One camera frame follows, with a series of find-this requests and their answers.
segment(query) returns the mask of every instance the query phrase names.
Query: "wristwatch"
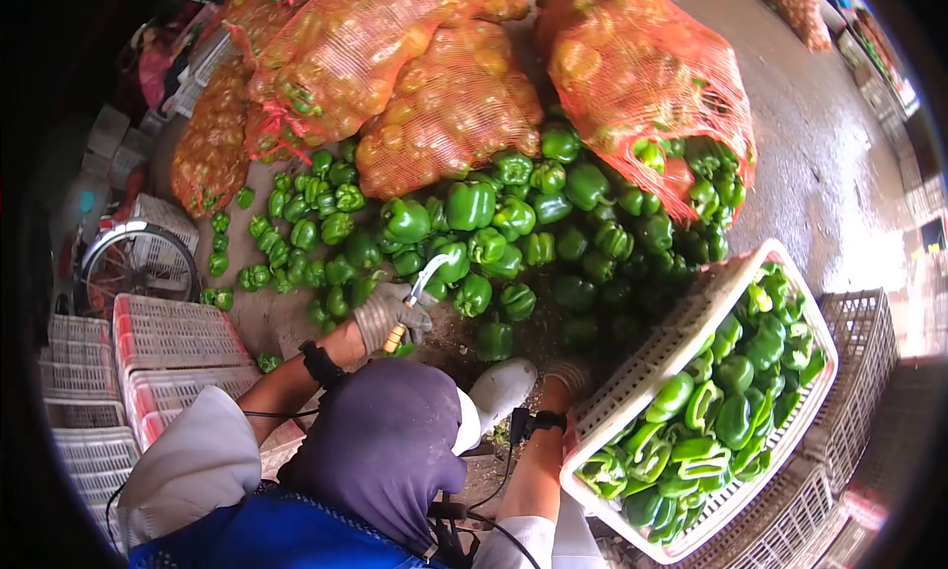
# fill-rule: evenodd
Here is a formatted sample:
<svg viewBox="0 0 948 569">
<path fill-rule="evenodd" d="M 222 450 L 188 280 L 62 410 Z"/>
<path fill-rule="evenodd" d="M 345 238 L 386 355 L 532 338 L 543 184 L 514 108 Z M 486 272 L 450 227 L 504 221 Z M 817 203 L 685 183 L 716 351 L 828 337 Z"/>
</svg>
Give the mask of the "wristwatch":
<svg viewBox="0 0 948 569">
<path fill-rule="evenodd" d="M 302 364 L 306 366 L 306 371 L 319 385 L 329 390 L 336 382 L 345 376 L 345 372 L 329 359 L 329 354 L 322 347 L 317 347 L 313 341 L 307 341 L 300 345 L 302 352 Z"/>
</svg>

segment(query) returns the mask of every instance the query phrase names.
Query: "stacked plastic crates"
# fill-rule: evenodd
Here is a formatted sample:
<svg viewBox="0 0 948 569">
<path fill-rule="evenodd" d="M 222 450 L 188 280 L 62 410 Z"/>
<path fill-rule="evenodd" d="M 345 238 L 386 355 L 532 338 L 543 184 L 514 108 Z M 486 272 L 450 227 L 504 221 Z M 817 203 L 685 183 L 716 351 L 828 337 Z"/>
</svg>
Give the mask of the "stacked plastic crates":
<svg viewBox="0 0 948 569">
<path fill-rule="evenodd" d="M 38 364 L 53 438 L 76 492 L 108 538 L 105 505 L 132 472 L 139 452 L 125 425 L 112 331 L 105 321 L 53 315 L 48 336 Z M 110 520 L 115 533 L 115 516 Z"/>
<path fill-rule="evenodd" d="M 205 387 L 236 399 L 260 378 L 227 315 L 212 305 L 121 294 L 113 331 L 124 405 L 143 452 Z M 264 478 L 276 476 L 304 436 L 288 420 L 267 438 Z"/>
</svg>

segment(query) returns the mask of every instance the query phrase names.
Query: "plastic bag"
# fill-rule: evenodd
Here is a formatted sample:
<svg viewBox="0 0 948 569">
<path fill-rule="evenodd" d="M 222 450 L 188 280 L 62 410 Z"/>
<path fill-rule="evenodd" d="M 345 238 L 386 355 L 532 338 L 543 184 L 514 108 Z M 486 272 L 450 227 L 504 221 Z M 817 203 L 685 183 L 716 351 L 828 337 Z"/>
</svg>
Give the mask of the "plastic bag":
<svg viewBox="0 0 948 569">
<path fill-rule="evenodd" d="M 362 128 L 355 155 L 362 194 L 403 196 L 463 177 L 495 152 L 539 151 L 537 92 L 497 24 L 439 29 L 402 68 L 385 112 Z"/>
<path fill-rule="evenodd" d="M 255 69 L 257 56 L 308 1 L 226 0 L 221 21 L 231 33 L 231 42 L 243 54 L 243 61 Z"/>
<path fill-rule="evenodd" d="M 250 75 L 240 58 L 219 65 L 174 150 L 172 193 L 194 218 L 220 211 L 246 180 L 243 126 Z"/>
<path fill-rule="evenodd" d="M 773 3 L 780 18 L 790 25 L 800 40 L 811 51 L 832 49 L 830 30 L 820 14 L 819 0 L 769 0 Z"/>
<path fill-rule="evenodd" d="M 434 30 L 480 2 L 310 0 L 260 55 L 250 98 L 304 140 L 345 139 L 385 109 Z"/>
<path fill-rule="evenodd" d="M 639 140 L 708 135 L 753 184 L 751 110 L 734 50 L 669 0 L 538 0 L 535 38 L 563 110 L 600 158 L 661 200 L 694 210 L 635 158 Z"/>
</svg>

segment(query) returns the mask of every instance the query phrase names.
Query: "hand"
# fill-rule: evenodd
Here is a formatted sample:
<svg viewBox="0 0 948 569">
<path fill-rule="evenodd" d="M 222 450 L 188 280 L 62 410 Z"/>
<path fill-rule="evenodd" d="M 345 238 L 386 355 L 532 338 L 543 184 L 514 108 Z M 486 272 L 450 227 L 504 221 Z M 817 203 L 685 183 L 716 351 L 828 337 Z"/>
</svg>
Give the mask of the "hand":
<svg viewBox="0 0 948 569">
<path fill-rule="evenodd" d="M 373 353 L 385 344 L 392 328 L 401 323 L 409 328 L 411 342 L 421 343 L 424 333 L 432 330 L 432 317 L 422 305 L 434 305 L 435 300 L 427 291 L 422 291 L 415 307 L 404 304 L 409 296 L 408 284 L 380 283 L 361 306 L 353 312 L 355 323 L 362 333 L 362 343 L 366 353 Z"/>
</svg>

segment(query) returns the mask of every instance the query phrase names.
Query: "black wire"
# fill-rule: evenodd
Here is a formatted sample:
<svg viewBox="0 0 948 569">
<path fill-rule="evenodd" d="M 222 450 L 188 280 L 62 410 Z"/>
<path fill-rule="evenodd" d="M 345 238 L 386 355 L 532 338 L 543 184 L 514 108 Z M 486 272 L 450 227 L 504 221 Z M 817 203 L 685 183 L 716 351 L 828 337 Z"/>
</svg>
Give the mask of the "black wire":
<svg viewBox="0 0 948 569">
<path fill-rule="evenodd" d="M 533 555 L 530 554 L 530 551 L 527 550 L 527 547 L 524 546 L 523 543 L 520 542 L 518 539 L 516 539 L 516 537 L 513 534 L 508 532 L 506 528 L 500 527 L 493 520 L 489 520 L 488 518 L 481 516 L 479 513 L 473 513 L 470 510 L 468 510 L 468 518 L 480 520 L 481 522 L 487 522 L 492 527 L 500 530 L 501 534 L 504 534 L 504 536 L 506 536 L 508 539 L 510 539 L 511 542 L 514 543 L 516 548 L 520 549 L 523 555 L 527 557 L 527 560 L 530 562 L 530 564 L 533 565 L 536 569 L 539 569 L 539 563 L 537 563 L 537 560 L 533 558 Z"/>
<path fill-rule="evenodd" d="M 243 414 L 247 417 L 269 417 L 271 419 L 295 419 L 297 417 L 306 417 L 307 415 L 315 415 L 319 412 L 319 409 L 313 409 L 312 411 L 303 411 L 302 413 L 258 413 L 257 411 L 243 411 Z"/>
<path fill-rule="evenodd" d="M 487 503 L 491 499 L 497 497 L 497 494 L 500 493 L 501 490 L 504 488 L 504 485 L 507 484 L 507 478 L 510 477 L 510 461 L 513 460 L 513 458 L 514 458 L 514 441 L 510 440 L 510 450 L 507 451 L 507 469 L 504 470 L 504 480 L 501 481 L 501 485 L 497 487 L 497 490 L 491 493 L 489 497 L 487 497 L 486 499 L 480 500 L 476 504 L 471 505 L 470 507 L 468 507 L 468 509 L 475 509 L 477 507 L 480 507 L 481 505 Z"/>
</svg>

